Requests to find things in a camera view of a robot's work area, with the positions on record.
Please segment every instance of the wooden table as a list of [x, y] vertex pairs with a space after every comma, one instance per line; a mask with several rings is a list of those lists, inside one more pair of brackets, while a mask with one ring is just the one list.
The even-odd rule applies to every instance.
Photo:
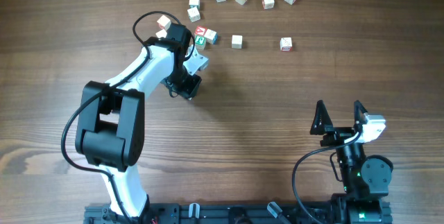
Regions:
[[[219, 34], [201, 52], [210, 65], [195, 99], [159, 86], [146, 102], [139, 165], [151, 202], [294, 202], [294, 163], [319, 148], [309, 135], [317, 100], [336, 126], [351, 126], [359, 99], [387, 119], [366, 153], [395, 164], [386, 198], [395, 223], [443, 220], [443, 0], [275, 0], [272, 10], [201, 1], [191, 23], [188, 0], [0, 0], [1, 223], [80, 223], [83, 207], [109, 201], [101, 176], [63, 160], [60, 135], [83, 86], [139, 55], [131, 27], [151, 10]], [[157, 18], [141, 36], [158, 31]], [[232, 35], [243, 35], [241, 50]], [[292, 52], [280, 52], [281, 37]], [[86, 164], [73, 140], [71, 131], [69, 154]], [[304, 200], [342, 192], [328, 156], [300, 167]]]

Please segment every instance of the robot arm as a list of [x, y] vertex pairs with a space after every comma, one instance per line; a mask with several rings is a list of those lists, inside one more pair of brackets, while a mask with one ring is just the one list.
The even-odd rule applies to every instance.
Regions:
[[[108, 89], [80, 113], [76, 150], [85, 155], [89, 164], [113, 175], [116, 191], [130, 217], [140, 217], [149, 207], [136, 164], [144, 145], [144, 101], [159, 83], [170, 94], [192, 99], [201, 82], [196, 72], [207, 67], [208, 58], [188, 46], [190, 38], [191, 33], [183, 25], [172, 24], [166, 38], [146, 41], [150, 59], [143, 67], [139, 68], [147, 57], [146, 48], [119, 75], [105, 83], [89, 82], [83, 90], [82, 103]], [[110, 89], [136, 69], [127, 83]], [[119, 114], [118, 124], [100, 120], [100, 114], [111, 112]], [[102, 176], [111, 198], [110, 209], [122, 215], [111, 181]]]

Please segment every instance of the black mounting rail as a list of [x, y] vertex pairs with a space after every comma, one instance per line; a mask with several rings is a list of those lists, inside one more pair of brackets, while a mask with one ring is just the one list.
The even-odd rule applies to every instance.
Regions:
[[[365, 218], [361, 209], [347, 206], [343, 198], [335, 195], [326, 202], [304, 203], [310, 214], [324, 223], [383, 223], [393, 222], [390, 203], [381, 200], [366, 204]], [[125, 218], [110, 210], [110, 205], [86, 207], [84, 224], [127, 223]], [[136, 223], [149, 224], [282, 224], [267, 210], [267, 205], [201, 205], [198, 218], [189, 213], [190, 205], [151, 204], [149, 218]], [[312, 224], [299, 205], [280, 205], [282, 215], [291, 224]]]

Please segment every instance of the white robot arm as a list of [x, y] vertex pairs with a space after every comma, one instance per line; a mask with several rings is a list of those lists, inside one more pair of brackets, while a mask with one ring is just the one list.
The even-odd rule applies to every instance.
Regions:
[[[76, 150], [88, 163], [108, 172], [102, 176], [111, 198], [110, 209], [119, 215], [123, 213], [118, 198], [130, 218], [140, 217], [149, 207], [137, 170], [144, 144], [144, 101], [159, 83], [170, 95], [174, 92], [189, 100], [196, 95], [201, 82], [196, 72], [207, 67], [208, 58], [188, 46], [190, 39], [191, 32], [183, 25], [171, 24], [166, 38], [148, 39], [139, 57], [119, 75], [105, 83], [90, 82], [83, 90], [82, 103], [99, 92], [103, 95], [79, 115]], [[111, 112], [120, 114], [118, 124], [100, 120], [100, 114]]]
[[[159, 83], [171, 75], [174, 66], [174, 53], [158, 46], [151, 46], [148, 50], [150, 51], [151, 56], [148, 63], [145, 64], [144, 67], [142, 67], [127, 83], [118, 87], [118, 89], [125, 91], [136, 89], [138, 92], [143, 92], [145, 94], [145, 100], [148, 99], [151, 92], [153, 92]], [[118, 83], [134, 71], [143, 62], [145, 57], [146, 49], [142, 48], [139, 57], [130, 64], [130, 66], [119, 75], [107, 80], [106, 83], [109, 83], [111, 86]], [[194, 49], [190, 59], [184, 62], [184, 66], [187, 68], [187, 72], [191, 76], [197, 71], [204, 70], [207, 65], [208, 58], [199, 54], [196, 49]], [[121, 172], [112, 166], [102, 164], [99, 167], [114, 175], [117, 191], [128, 215], [131, 217], [139, 217], [145, 208], [145, 204], [148, 203], [148, 195], [144, 191], [140, 182], [137, 165], [128, 166], [125, 172]], [[105, 181], [108, 193], [110, 194], [111, 210], [122, 215], [108, 177], [103, 174], [102, 177]]]

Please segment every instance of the wire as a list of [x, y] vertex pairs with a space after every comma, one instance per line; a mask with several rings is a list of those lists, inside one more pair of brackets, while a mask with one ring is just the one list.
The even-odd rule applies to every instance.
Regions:
[[185, 61], [188, 61], [188, 59], [193, 55], [194, 47], [196, 46], [196, 41], [194, 39], [194, 36], [191, 34], [191, 38], [193, 39], [193, 48], [191, 48], [191, 52], [189, 53], [188, 57], [185, 58]]
[[333, 162], [333, 155], [336, 155], [336, 152], [333, 152], [333, 153], [330, 155], [330, 164], [332, 165], [332, 168], [333, 168], [334, 177], [336, 177], [336, 180], [337, 180], [338, 182], [342, 182], [342, 180], [340, 180], [339, 177], [338, 177], [338, 173], [336, 172], [336, 167], [334, 166], [334, 162]]
[[133, 34], [136, 37], [136, 39], [139, 40], [139, 42], [141, 42], [143, 47], [146, 49], [146, 56], [145, 56], [144, 60], [142, 61], [142, 63], [134, 71], [132, 71], [130, 74], [128, 74], [124, 79], [120, 80], [120, 82], [116, 83], [115, 85], [113, 85], [111, 87], [107, 87], [107, 88], [103, 89], [102, 91], [100, 91], [99, 93], [93, 95], [90, 99], [88, 99], [87, 101], [82, 103], [80, 105], [80, 107], [69, 118], [65, 128], [63, 129], [62, 139], [61, 139], [61, 142], [60, 142], [60, 146], [61, 146], [61, 149], [62, 149], [62, 155], [63, 155], [64, 159], [68, 162], [68, 164], [70, 164], [74, 168], [82, 170], [82, 171], [102, 173], [102, 174], [104, 174], [104, 175], [106, 175], [108, 177], [108, 180], [111, 183], [112, 192], [114, 193], [114, 197], [116, 198], [116, 201], [117, 201], [117, 204], [119, 206], [119, 209], [122, 212], [123, 216], [125, 217], [125, 219], [126, 219], [126, 221], [128, 223], [132, 223], [132, 221], [131, 221], [131, 218], [129, 217], [129, 215], [126, 213], [125, 208], [123, 207], [123, 203], [122, 203], [122, 201], [120, 199], [119, 192], [117, 191], [116, 182], [114, 181], [114, 178], [113, 178], [114, 177], [113, 174], [111, 174], [111, 173], [109, 173], [107, 171], [101, 170], [101, 169], [87, 168], [87, 167], [80, 166], [80, 165], [76, 164], [73, 160], [71, 160], [71, 158], [67, 154], [66, 141], [67, 141], [68, 131], [69, 131], [69, 128], [71, 127], [72, 123], [78, 117], [78, 115], [89, 104], [91, 104], [93, 101], [95, 101], [99, 97], [101, 97], [101, 96], [107, 94], [108, 92], [112, 91], [113, 89], [118, 88], [118, 86], [120, 86], [120, 85], [122, 85], [124, 83], [127, 83], [130, 80], [130, 78], [132, 78], [150, 60], [150, 52], [148, 50], [148, 46], [138, 36], [138, 34], [136, 33], [135, 28], [136, 28], [136, 25], [139, 23], [140, 20], [142, 20], [143, 18], [145, 18], [148, 15], [152, 15], [152, 14], [155, 14], [155, 13], [160, 13], [160, 14], [168, 15], [168, 16], [172, 17], [173, 19], [175, 19], [179, 24], [181, 24], [179, 19], [177, 19], [176, 17], [174, 17], [172, 14], [170, 14], [168, 12], [153, 11], [153, 12], [148, 12], [148, 13], [142, 15], [141, 17], [139, 17], [139, 19], [137, 19], [136, 22], [134, 22], [134, 24], [133, 24]]
[[307, 154], [305, 154], [303, 157], [301, 157], [301, 158], [296, 162], [296, 164], [295, 164], [295, 166], [294, 166], [294, 168], [293, 168], [293, 174], [292, 174], [292, 177], [291, 177], [291, 182], [292, 182], [292, 185], [293, 185], [293, 193], [294, 193], [294, 196], [296, 197], [296, 200], [298, 201], [298, 203], [299, 203], [299, 205], [300, 205], [300, 208], [301, 208], [301, 209], [302, 209], [302, 210], [303, 210], [303, 211], [304, 211], [304, 212], [305, 212], [305, 213], [306, 213], [311, 219], [313, 219], [314, 222], [316, 222], [316, 223], [318, 223], [318, 224], [324, 224], [324, 223], [322, 223], [322, 222], [318, 221], [316, 218], [314, 218], [314, 217], [308, 212], [307, 208], [305, 208], [304, 204], [302, 203], [301, 199], [299, 198], [298, 191], [296, 190], [296, 170], [298, 169], [299, 164], [300, 164], [301, 162], [303, 162], [305, 159], [307, 159], [307, 158], [308, 158], [309, 156], [311, 156], [311, 155], [315, 155], [315, 154], [317, 154], [317, 153], [321, 153], [321, 152], [328, 151], [328, 150], [334, 150], [334, 149], [337, 149], [337, 148], [343, 148], [343, 147], [346, 147], [346, 146], [349, 146], [349, 145], [355, 143], [355, 142], [360, 138], [360, 136], [361, 136], [361, 134], [362, 134], [361, 126], [360, 126], [360, 125], [358, 125], [358, 126], [359, 126], [359, 130], [358, 130], [358, 132], [357, 132], [357, 136], [356, 136], [352, 141], [349, 141], [349, 142], [346, 143], [346, 144], [341, 144], [341, 145], [338, 145], [338, 146], [327, 147], [327, 148], [320, 148], [320, 149], [318, 149], [318, 150], [313, 150], [312, 152], [307, 153]]
[[[172, 14], [169, 13], [169, 12], [164, 12], [164, 11], [153, 11], [153, 12], [145, 13], [144, 15], [140, 16], [139, 19], [137, 19], [136, 22], [134, 22], [134, 25], [133, 25], [133, 34], [134, 34], [134, 36], [137, 38], [137, 40], [139, 40], [139, 42], [142, 44], [142, 46], [145, 47], [146, 52], [148, 52], [148, 47], [147, 47], [147, 45], [145, 44], [145, 42], [144, 42], [144, 41], [139, 37], [139, 35], [136, 33], [136, 25], [137, 25], [137, 23], [139, 23], [139, 21], [141, 21], [141, 20], [142, 20], [143, 18], [145, 18], [146, 16], [154, 15], [154, 14], [168, 15], [168, 16], [172, 17], [172, 18], [173, 18], [178, 24], [182, 25], [182, 23], [180, 23], [179, 19], [176, 18], [174, 15], [172, 15]], [[185, 58], [185, 61], [187, 61], [188, 59], [190, 59], [191, 55], [193, 55], [194, 47], [195, 47], [195, 45], [196, 45], [196, 43], [195, 43], [195, 39], [194, 39], [194, 36], [193, 36], [192, 34], [191, 34], [191, 38], [193, 39], [193, 48], [191, 49], [191, 52], [189, 53], [189, 55]]]

